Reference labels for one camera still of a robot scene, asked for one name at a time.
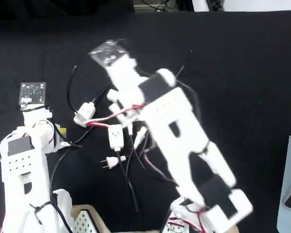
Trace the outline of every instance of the black background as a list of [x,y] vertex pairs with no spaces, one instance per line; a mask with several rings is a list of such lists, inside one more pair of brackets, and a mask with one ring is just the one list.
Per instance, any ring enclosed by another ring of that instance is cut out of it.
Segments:
[[[21,82],[47,82],[47,103],[56,122],[77,139],[65,85],[78,65],[72,101],[91,100],[109,81],[87,53],[107,39],[125,47],[146,71],[177,72],[200,97],[202,125],[251,200],[254,212],[239,223],[241,233],[276,232],[276,219],[291,135],[291,12],[179,13],[0,22],[0,141],[22,125],[17,110]],[[105,99],[97,117],[110,112]],[[95,129],[83,148],[59,166],[54,185],[73,204],[91,204],[113,232],[158,229],[178,195],[172,184],[149,177],[132,161],[131,179],[142,214],[136,216],[118,168],[101,169],[114,156],[107,131]],[[58,154],[48,155],[49,169]],[[166,170],[162,156],[150,159]],[[0,175],[0,225],[4,209]]]

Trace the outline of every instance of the white robotic arm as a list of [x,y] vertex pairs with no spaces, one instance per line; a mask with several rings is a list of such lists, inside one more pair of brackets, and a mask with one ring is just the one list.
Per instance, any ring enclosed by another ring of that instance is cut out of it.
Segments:
[[[208,139],[184,92],[176,87],[172,72],[160,69],[149,78],[141,77],[135,70],[136,61],[111,40],[89,55],[105,68],[118,89],[108,95],[113,101],[111,111],[118,112],[119,102],[124,107],[145,105],[139,112],[131,110],[126,116],[117,117],[122,125],[136,118],[147,124],[180,195],[193,201],[195,211],[207,209],[200,215],[205,232],[224,233],[252,212],[243,191],[231,189],[236,184],[233,173]],[[197,215],[185,206],[174,202],[171,208],[179,218],[191,219],[200,227]]]
[[[5,189],[4,233],[67,232],[52,205],[35,212],[35,207],[50,201],[45,154],[70,146],[60,141],[54,125],[48,120],[52,118],[52,112],[44,108],[44,104],[22,104],[22,108],[26,109],[40,106],[42,108],[24,112],[25,126],[18,127],[0,143]],[[72,200],[69,193],[63,189],[54,192],[58,207],[71,225]]]

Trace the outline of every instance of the black fabric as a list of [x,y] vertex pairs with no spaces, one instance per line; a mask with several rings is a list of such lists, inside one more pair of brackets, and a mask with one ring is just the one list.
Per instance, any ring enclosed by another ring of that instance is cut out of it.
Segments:
[[203,196],[205,204],[209,208],[218,204],[227,218],[232,217],[237,210],[228,197],[231,193],[230,188],[219,175],[212,172],[207,162],[198,154],[192,152],[189,161],[192,181]]
[[152,74],[148,80],[139,84],[139,88],[146,103],[153,102],[172,89],[159,73]]
[[211,179],[199,187],[198,190],[204,197],[205,204],[209,208],[212,208],[215,205],[219,205],[228,219],[237,213],[234,204],[228,197],[231,193],[231,190],[219,175],[213,175]]
[[133,11],[132,0],[0,0],[0,19],[108,15]]
[[[87,53],[111,38],[126,38],[125,49],[150,73],[162,67],[177,73],[186,64],[179,79],[198,92],[202,125],[254,206],[239,223],[240,232],[276,232],[291,135],[291,12],[0,22],[0,141],[23,123],[17,106],[21,82],[45,81],[56,122],[67,127],[70,140],[80,137],[85,129],[73,122],[66,81],[78,65],[72,103],[78,107],[92,100],[109,81]],[[96,117],[110,114],[109,105],[105,98]],[[93,205],[112,232],[158,229],[178,196],[173,184],[153,179],[133,159],[131,182],[142,210],[136,216],[120,168],[101,168],[101,160],[115,156],[106,129],[93,130],[82,144],[59,165],[54,188],[68,190],[73,204]],[[149,159],[166,172],[158,151]],[[48,155],[50,171],[58,158]],[[0,175],[0,225],[3,197]]]

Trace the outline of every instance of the power cord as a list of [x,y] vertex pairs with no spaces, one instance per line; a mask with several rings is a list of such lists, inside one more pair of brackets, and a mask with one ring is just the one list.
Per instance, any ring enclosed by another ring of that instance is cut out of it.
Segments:
[[130,166],[130,161],[131,161],[131,159],[132,159],[132,154],[135,154],[135,155],[136,155],[136,158],[137,158],[138,162],[140,163],[140,165],[142,166],[142,168],[143,168],[143,169],[144,169],[144,170],[145,170],[145,171],[146,171],[150,176],[152,176],[153,178],[155,178],[155,179],[157,179],[157,180],[159,180],[159,181],[174,182],[175,184],[177,184],[174,180],[167,178],[167,176],[166,176],[163,172],[161,172],[158,168],[156,168],[154,165],[152,165],[152,168],[155,168],[154,170],[155,170],[156,172],[158,172],[158,173],[159,173],[163,178],[160,177],[160,176],[157,176],[157,175],[153,174],[151,171],[149,171],[149,170],[145,167],[145,165],[144,165],[143,162],[141,161],[142,155],[144,154],[144,151],[145,151],[146,146],[147,146],[148,138],[149,138],[149,132],[147,132],[146,135],[145,135],[145,142],[144,142],[144,145],[143,145],[143,147],[142,147],[142,149],[141,149],[141,151],[140,151],[140,154],[138,155],[136,149],[134,148],[134,142],[133,142],[133,139],[132,139],[132,135],[129,135],[129,140],[130,140],[130,143],[131,143],[132,148],[131,148],[131,153],[130,153],[130,155],[129,155],[129,158],[128,158],[128,160],[127,160],[127,165],[126,165],[126,176],[127,176],[127,177],[129,176],[129,166]]
[[62,219],[66,229],[68,230],[69,233],[73,233],[71,228],[69,227],[69,224],[67,223],[64,214],[62,213],[62,211],[58,208],[57,205],[55,205],[54,203],[52,203],[51,201],[47,201],[45,202],[43,205],[38,206],[38,207],[34,207],[33,205],[29,204],[33,209],[34,209],[34,214],[38,220],[38,222],[42,225],[42,222],[40,221],[40,219],[37,216],[37,213],[40,212],[44,207],[51,205],[53,206],[53,208],[57,211],[58,215],[60,216],[60,218]]
[[177,79],[178,76],[180,75],[180,73],[183,71],[183,69],[184,69],[184,65],[180,68],[180,70],[176,74],[176,80],[177,80],[177,83],[178,84],[180,84],[182,87],[185,87],[191,93],[191,95],[193,97],[193,102],[194,102],[194,112],[195,112],[195,116],[200,121],[201,120],[201,113],[200,113],[199,98],[198,98],[197,93],[193,90],[193,88],[191,88],[187,84],[185,84],[185,83],[183,83],[183,82],[181,82],[180,80]]
[[161,8],[159,8],[160,6],[162,6],[162,5],[164,4],[163,2],[162,2],[158,7],[155,7],[155,6],[152,6],[151,4],[147,3],[147,2],[144,1],[144,0],[141,0],[141,1],[142,1],[143,4],[149,6],[149,7],[153,8],[153,9],[156,9],[156,10],[158,10],[158,11],[166,11],[165,9],[161,9]]
[[66,88],[66,99],[67,99],[67,103],[68,103],[68,106],[71,108],[72,111],[74,111],[75,113],[77,113],[78,111],[72,106],[71,104],[71,100],[70,100],[70,91],[71,91],[71,84],[72,84],[72,80],[74,78],[74,74],[76,72],[76,69],[77,69],[77,66],[73,66],[73,69],[71,71],[71,75],[68,79],[68,82],[67,82],[67,88]]
[[53,194],[53,179],[55,176],[55,173],[57,171],[58,165],[59,163],[71,152],[75,149],[75,147],[69,147],[63,154],[62,156],[59,158],[59,160],[56,162],[52,174],[50,176],[50,180],[49,180],[49,196],[50,196],[50,202],[54,203],[54,194]]
[[38,106],[38,107],[35,107],[35,108],[25,109],[25,106],[20,109],[24,113],[31,112],[31,111],[38,110],[38,109],[42,109],[42,108],[46,108],[47,109],[49,107],[49,105],[43,105],[43,106]]
[[124,169],[124,166],[123,166],[123,162],[121,160],[120,152],[116,151],[116,155],[117,155],[117,158],[119,160],[119,164],[120,164],[121,170],[123,172],[123,175],[125,176],[126,182],[127,182],[128,186],[129,186],[132,202],[133,202],[134,207],[135,207],[135,212],[138,213],[139,212],[139,205],[138,205],[138,201],[137,201],[137,196],[136,196],[135,190],[134,190],[134,188],[133,188],[128,176],[125,173],[125,169]]

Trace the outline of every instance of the red wire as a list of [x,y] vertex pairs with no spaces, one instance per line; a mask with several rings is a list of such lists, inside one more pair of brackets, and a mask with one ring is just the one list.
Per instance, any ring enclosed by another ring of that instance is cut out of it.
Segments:
[[197,218],[198,218],[198,221],[199,221],[199,225],[200,225],[200,227],[202,229],[201,233],[207,233],[206,229],[204,228],[204,225],[203,225],[202,221],[200,220],[200,214],[201,213],[202,213],[202,211],[197,212]]
[[97,127],[102,127],[102,128],[108,128],[109,126],[108,125],[105,125],[105,124],[99,124],[99,123],[87,123],[86,125],[88,126],[97,126]]
[[179,227],[184,227],[184,225],[176,223],[176,222],[168,222],[168,224],[176,225],[176,226],[179,226]]
[[122,109],[118,113],[111,114],[111,115],[109,115],[107,117],[104,117],[104,118],[93,119],[93,120],[87,122],[86,125],[90,125],[91,123],[96,123],[96,122],[100,122],[100,121],[104,121],[104,120],[109,120],[109,119],[111,119],[113,117],[116,117],[117,115],[120,115],[122,113],[125,113],[125,112],[130,111],[130,110],[133,110],[133,109],[142,108],[144,106],[145,106],[144,104],[143,105],[133,104],[131,106],[131,108]]
[[191,223],[190,221],[187,221],[187,220],[183,219],[182,222],[184,222],[184,223],[190,225],[191,227],[193,227],[194,229],[196,229],[198,232],[202,232],[201,229],[199,229],[196,225],[194,225],[194,224]]

